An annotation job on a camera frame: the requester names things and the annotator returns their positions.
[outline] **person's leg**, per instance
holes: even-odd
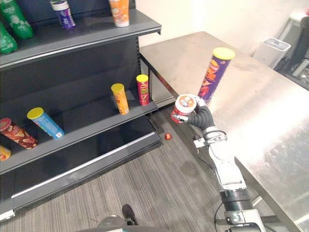
[[[135,219],[135,214],[130,205],[125,204],[122,206],[122,214],[129,226],[137,226],[137,221]]]

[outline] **white appliance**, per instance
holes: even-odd
[[[256,50],[253,58],[274,69],[284,57],[291,45],[275,38],[264,40]]]

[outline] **blue pringles can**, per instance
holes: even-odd
[[[60,139],[64,135],[64,131],[60,126],[58,126],[40,107],[30,110],[27,114],[27,118],[31,119],[53,139]]]

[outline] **red pringles can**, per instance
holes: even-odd
[[[175,108],[171,112],[170,117],[176,123],[182,123],[173,118],[173,114],[188,116],[190,115],[195,107],[197,106],[197,102],[191,97],[191,94],[181,94],[175,101]]]
[[[20,128],[9,118],[3,118],[0,121],[0,131],[6,137],[23,146],[26,149],[36,147],[38,140],[29,135],[25,129]]]
[[[148,76],[145,74],[141,74],[136,77],[136,80],[137,88],[139,90],[140,104],[147,105],[149,103]]]
[[[204,101],[211,99],[228,64],[235,57],[235,52],[226,47],[217,47],[212,54],[211,62],[198,92],[198,96]]]

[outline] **purple pringles can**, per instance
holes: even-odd
[[[235,52],[225,47],[215,48],[212,54],[211,62],[198,92],[198,96],[206,102],[211,99],[228,64],[235,57]]]
[[[66,0],[51,0],[53,10],[56,12],[59,22],[63,29],[75,27],[75,22],[71,15],[71,10]]]

